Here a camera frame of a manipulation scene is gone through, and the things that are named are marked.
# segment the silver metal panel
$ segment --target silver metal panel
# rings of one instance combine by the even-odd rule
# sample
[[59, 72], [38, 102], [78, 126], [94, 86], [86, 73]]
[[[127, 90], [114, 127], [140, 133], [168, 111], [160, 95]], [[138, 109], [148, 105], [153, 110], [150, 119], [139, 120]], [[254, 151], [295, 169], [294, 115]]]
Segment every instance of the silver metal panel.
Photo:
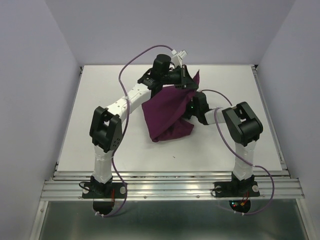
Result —
[[[128, 201], [205, 201], [218, 200], [211, 195], [214, 182], [229, 181], [230, 177], [217, 176], [180, 176], [174, 173], [170, 176], [126, 176], [128, 183]], [[268, 199], [272, 193], [269, 177], [256, 178], [261, 196], [256, 199]], [[298, 179], [275, 177], [275, 199], [301, 199], [304, 197]], [[43, 186], [41, 201], [92, 201], [82, 199], [82, 189], [79, 181], [46, 181]]]
[[[295, 200], [239, 216], [226, 201], [128, 202], [116, 217], [94, 215], [91, 202], [50, 202], [41, 240], [307, 240]], [[252, 210], [266, 204], [252, 201]]]

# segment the lavender wall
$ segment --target lavender wall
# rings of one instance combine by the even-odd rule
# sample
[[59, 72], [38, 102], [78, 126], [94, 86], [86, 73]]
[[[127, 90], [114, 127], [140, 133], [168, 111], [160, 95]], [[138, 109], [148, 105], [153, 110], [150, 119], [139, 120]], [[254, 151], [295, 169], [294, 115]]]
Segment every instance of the lavender wall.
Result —
[[29, 239], [79, 64], [43, 0], [0, 2], [0, 238]]
[[[149, 46], [186, 63], [257, 64], [294, 0], [45, 0], [80, 64], [124, 64]], [[136, 63], [150, 63], [155, 52]]]
[[320, 1], [297, 0], [258, 67], [293, 176], [320, 236]]

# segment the cable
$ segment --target cable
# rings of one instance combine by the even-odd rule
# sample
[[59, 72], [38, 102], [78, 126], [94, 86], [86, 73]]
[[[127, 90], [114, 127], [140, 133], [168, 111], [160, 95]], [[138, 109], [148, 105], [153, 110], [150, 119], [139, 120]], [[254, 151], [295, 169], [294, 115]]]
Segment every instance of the cable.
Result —
[[204, 90], [201, 90], [200, 92], [213, 92], [213, 93], [216, 93], [216, 94], [220, 94], [222, 97], [225, 98], [225, 100], [228, 101], [228, 103], [232, 106], [232, 103], [231, 101], [229, 100], [229, 98], [227, 98], [223, 93], [219, 92], [219, 91], [216, 91], [216, 90], [211, 90], [211, 89], [204, 89]]
[[218, 132], [222, 138], [222, 141], [224, 142], [224, 144], [226, 145], [226, 147], [240, 160], [242, 160], [243, 162], [245, 162], [246, 164], [248, 164], [249, 166], [252, 166], [252, 167], [255, 167], [255, 168], [260, 168], [260, 169], [263, 169], [267, 174], [268, 176], [270, 177], [271, 179], [271, 183], [272, 183], [272, 193], [271, 193], [271, 197], [269, 199], [269, 201], [267, 202], [267, 204], [262, 207], [261, 209], [257, 210], [257, 211], [253, 211], [253, 212], [248, 212], [248, 213], [241, 213], [239, 212], [239, 214], [242, 214], [242, 215], [254, 215], [254, 214], [258, 214], [260, 212], [262, 212], [263, 210], [265, 210], [272, 202], [273, 198], [274, 198], [274, 195], [275, 195], [275, 181], [274, 181], [274, 178], [272, 177], [271, 173], [266, 169], [264, 168], [263, 166], [259, 166], [259, 165], [253, 165], [251, 162], [248, 162], [247, 160], [245, 160], [243, 157], [241, 157], [240, 155], [238, 155], [231, 147], [230, 145], [227, 143], [225, 137], [223, 136], [222, 132], [221, 132], [221, 129], [219, 127], [219, 124], [218, 124], [218, 119], [217, 119], [217, 111], [218, 109], [220, 109], [220, 107], [217, 107], [215, 110], [214, 110], [214, 120], [215, 120], [215, 124], [216, 124], [216, 128], [218, 129]]
[[[171, 51], [173, 51], [174, 49], [167, 46], [167, 45], [154, 45], [154, 46], [151, 46], [149, 47], [148, 49], [144, 50], [143, 52], [141, 52], [140, 54], [138, 54], [137, 56], [135, 56], [133, 59], [131, 59], [126, 65], [124, 65], [124, 67], [121, 69], [121, 71], [119, 72], [119, 76], [118, 76], [118, 81], [121, 85], [121, 88], [123, 90], [123, 93], [126, 97], [128, 97], [128, 93], [127, 93], [127, 90], [125, 88], [125, 85], [123, 84], [123, 82], [121, 81], [121, 75], [123, 73], [123, 71], [134, 61], [136, 60], [137, 58], [139, 58], [140, 56], [142, 56], [143, 54], [145, 54], [146, 52], [149, 52], [151, 49], [155, 49], [155, 48], [159, 48], [159, 47], [163, 47], [163, 48], [167, 48], [167, 49], [170, 49]], [[130, 102], [128, 100], [128, 98], [126, 98], [126, 121], [125, 121], [125, 126], [124, 126], [124, 129], [123, 129], [123, 133], [122, 133], [122, 138], [125, 137], [125, 134], [127, 132], [127, 128], [128, 128], [128, 124], [129, 124], [129, 116], [130, 116]], [[110, 213], [108, 215], [101, 215], [99, 214], [98, 212], [94, 211], [96, 215], [99, 215], [103, 218], [107, 218], [107, 217], [112, 217], [114, 215], [116, 215], [122, 208], [123, 206], [125, 205], [126, 201], [127, 201], [127, 196], [128, 196], [128, 189], [127, 189], [127, 184], [126, 182], [124, 181], [124, 179], [121, 177], [119, 171], [117, 170], [116, 168], [116, 165], [115, 165], [115, 161], [114, 161], [114, 156], [115, 156], [115, 153], [116, 153], [117, 150], [115, 150], [112, 154], [112, 157], [111, 157], [111, 163], [112, 163], [112, 166], [113, 166], [113, 169], [115, 171], [115, 173], [117, 174], [117, 176], [119, 177], [119, 179], [121, 180], [123, 186], [125, 187], [125, 197], [124, 197], [124, 200], [122, 202], [122, 204], [120, 205], [120, 207], [113, 213]]]
[[82, 186], [82, 184], [85, 184], [85, 183], [90, 183], [90, 182], [89, 181], [81, 181], [81, 182], [79, 182], [79, 187], [90, 192], [91, 190], [89, 188]]

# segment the cloth fold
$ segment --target cloth fold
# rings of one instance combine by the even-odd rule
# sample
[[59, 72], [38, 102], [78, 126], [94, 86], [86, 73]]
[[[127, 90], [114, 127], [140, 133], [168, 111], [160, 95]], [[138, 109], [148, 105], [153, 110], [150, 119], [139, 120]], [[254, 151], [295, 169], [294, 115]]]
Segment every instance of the cloth fold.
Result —
[[[199, 71], [193, 81], [199, 84]], [[142, 104], [144, 119], [153, 142], [179, 139], [191, 134], [194, 125], [184, 120], [182, 115], [196, 91], [167, 86]]]

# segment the white table surface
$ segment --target white table surface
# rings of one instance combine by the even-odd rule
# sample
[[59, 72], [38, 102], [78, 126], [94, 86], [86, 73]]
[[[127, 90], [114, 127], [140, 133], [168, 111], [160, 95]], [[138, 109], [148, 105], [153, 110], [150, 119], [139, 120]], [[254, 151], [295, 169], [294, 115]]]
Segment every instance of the white table surface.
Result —
[[[118, 83], [121, 65], [87, 65], [84, 67], [57, 170], [60, 172], [93, 171], [94, 146], [89, 136], [93, 112], [106, 107], [124, 94]], [[150, 65], [131, 65], [122, 74], [122, 81], [130, 89]], [[268, 125], [267, 117], [250, 65], [188, 65], [191, 76], [200, 70], [199, 89], [213, 89], [224, 93], [233, 103], [246, 101], [263, 124], [257, 142], [254, 164], [270, 171], [281, 171], [279, 155]], [[220, 95], [205, 92], [210, 108], [228, 107]], [[215, 125], [200, 124], [195, 117], [190, 136], [162, 142], [152, 142], [141, 107], [130, 115], [126, 136], [114, 157], [120, 171], [232, 171], [235, 157], [224, 145]], [[234, 146], [228, 128], [222, 132]]]

